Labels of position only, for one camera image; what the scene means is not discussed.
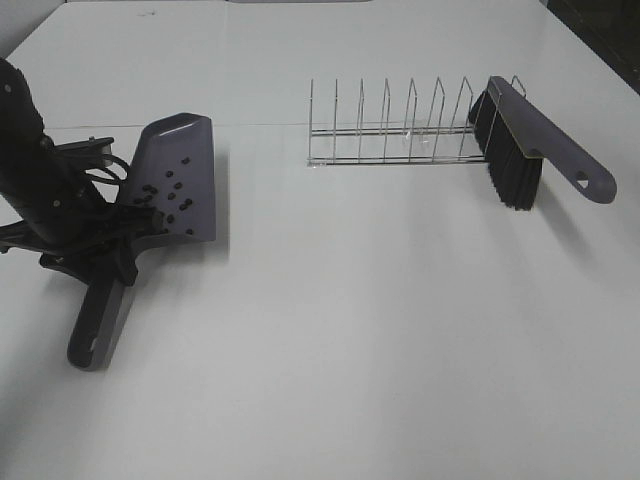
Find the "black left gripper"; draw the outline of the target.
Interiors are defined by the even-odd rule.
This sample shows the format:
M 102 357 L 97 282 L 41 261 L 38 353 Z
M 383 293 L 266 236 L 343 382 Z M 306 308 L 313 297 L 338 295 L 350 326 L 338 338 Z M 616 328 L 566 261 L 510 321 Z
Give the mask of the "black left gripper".
M 155 232 L 155 209 L 150 206 L 112 204 L 104 215 L 81 223 L 81 230 L 69 240 L 45 241 L 26 221 L 1 228 L 1 252 L 11 248 L 41 254 L 44 268 L 91 283 L 101 268 L 126 286 L 138 276 L 133 243 Z

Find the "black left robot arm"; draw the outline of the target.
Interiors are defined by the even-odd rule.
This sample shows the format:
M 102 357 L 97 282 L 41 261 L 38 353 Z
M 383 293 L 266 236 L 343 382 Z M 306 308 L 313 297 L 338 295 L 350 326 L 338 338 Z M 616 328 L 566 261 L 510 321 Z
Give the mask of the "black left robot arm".
M 138 269 L 132 241 L 159 224 L 146 204 L 109 202 L 98 184 L 123 188 L 130 166 L 113 138 L 56 144 L 44 131 L 22 71 L 1 62 L 1 196 L 19 221 L 1 228 L 1 251 L 38 252 L 45 268 L 90 283 L 106 270 L 124 285 Z

